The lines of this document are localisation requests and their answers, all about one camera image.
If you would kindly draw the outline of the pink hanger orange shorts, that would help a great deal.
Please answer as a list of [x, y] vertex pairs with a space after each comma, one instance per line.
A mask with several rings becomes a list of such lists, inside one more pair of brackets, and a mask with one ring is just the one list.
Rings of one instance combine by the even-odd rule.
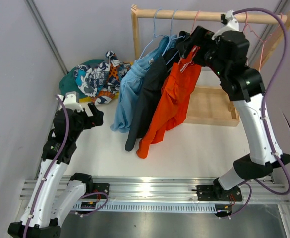
[[[195, 16], [195, 18], [194, 18], [194, 21], [193, 21], [193, 24], [192, 24], [192, 28], [191, 28], [191, 32], [190, 32], [191, 35], [192, 35], [193, 31], [194, 31], [194, 26], [195, 26], [195, 24], [196, 24], [196, 21], [197, 21], [197, 18], [198, 18], [198, 16], [199, 16], [200, 12], [201, 12], [201, 11], [199, 10], [199, 11], [196, 13], [196, 16]], [[181, 73], [183, 73], [183, 72], [185, 71], [187, 65], [188, 65], [188, 64], [186, 63], [186, 64], [184, 64], [184, 65], [182, 66], [182, 68], [181, 68], [181, 70], [180, 70]]]

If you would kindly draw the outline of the dark green shorts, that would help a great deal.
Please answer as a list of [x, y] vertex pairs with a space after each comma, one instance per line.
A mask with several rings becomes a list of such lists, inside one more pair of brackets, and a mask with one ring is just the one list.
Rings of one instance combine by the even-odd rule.
[[[81, 63], [82, 65], [97, 67], [100, 63], [102, 63], [103, 59], [91, 59], [89, 61]], [[76, 67], [74, 67], [59, 83], [59, 89], [62, 95], [65, 95], [68, 92], [75, 91], [79, 94], [80, 99], [86, 98], [86, 95], [81, 92], [75, 82], [75, 73]]]

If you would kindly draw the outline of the pink hanger patterned shorts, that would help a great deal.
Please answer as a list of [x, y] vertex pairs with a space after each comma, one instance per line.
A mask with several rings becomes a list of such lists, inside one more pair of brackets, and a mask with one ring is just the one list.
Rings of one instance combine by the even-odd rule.
[[251, 32], [253, 35], [256, 36], [256, 38], [261, 42], [261, 43], [265, 43], [266, 41], [263, 40], [251, 27], [251, 25], [248, 23], [248, 12], [246, 12], [246, 18], [245, 18], [245, 24], [242, 30], [242, 33], [246, 33], [247, 30], [249, 30], [249, 32]]

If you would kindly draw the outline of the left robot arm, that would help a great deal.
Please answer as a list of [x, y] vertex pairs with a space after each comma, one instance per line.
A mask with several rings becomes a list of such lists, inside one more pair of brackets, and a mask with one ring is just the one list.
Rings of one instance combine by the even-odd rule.
[[94, 192], [91, 175], [75, 173], [65, 191], [57, 189], [84, 130], [102, 126], [104, 113], [88, 103], [91, 116], [79, 103], [62, 102], [55, 114], [53, 129], [43, 147], [38, 179], [24, 214], [12, 222], [8, 234], [14, 238], [58, 238], [62, 225], [76, 202]]

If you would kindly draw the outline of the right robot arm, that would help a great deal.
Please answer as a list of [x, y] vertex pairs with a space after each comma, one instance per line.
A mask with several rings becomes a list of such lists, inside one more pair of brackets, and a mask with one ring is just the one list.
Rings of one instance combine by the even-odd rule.
[[231, 190], [275, 168], [286, 168], [290, 155], [275, 140], [264, 101], [266, 90], [261, 74], [246, 65], [249, 41], [242, 32], [227, 30], [219, 35], [201, 26], [177, 45], [182, 58], [193, 51], [192, 62], [210, 68], [221, 88], [239, 113], [249, 145], [249, 154], [237, 159], [233, 167], [213, 181], [212, 193], [224, 200]]

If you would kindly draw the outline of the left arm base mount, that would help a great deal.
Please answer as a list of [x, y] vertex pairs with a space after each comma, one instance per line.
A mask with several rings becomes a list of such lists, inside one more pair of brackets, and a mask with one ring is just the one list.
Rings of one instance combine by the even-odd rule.
[[95, 195], [90, 195], [86, 197], [86, 199], [94, 199], [94, 200], [101, 200], [101, 199], [106, 199], [106, 197], [102, 193], [106, 193], [107, 195], [109, 194], [110, 191], [110, 184], [109, 183], [95, 183], [92, 193], [98, 193]]

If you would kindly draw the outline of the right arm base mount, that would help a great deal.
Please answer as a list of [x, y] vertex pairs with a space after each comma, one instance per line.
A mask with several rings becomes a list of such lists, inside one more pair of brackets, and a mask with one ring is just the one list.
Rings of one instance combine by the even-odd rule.
[[237, 201], [243, 200], [241, 190], [238, 186], [230, 190], [223, 190], [214, 185], [197, 185], [191, 191], [197, 194], [199, 201]]

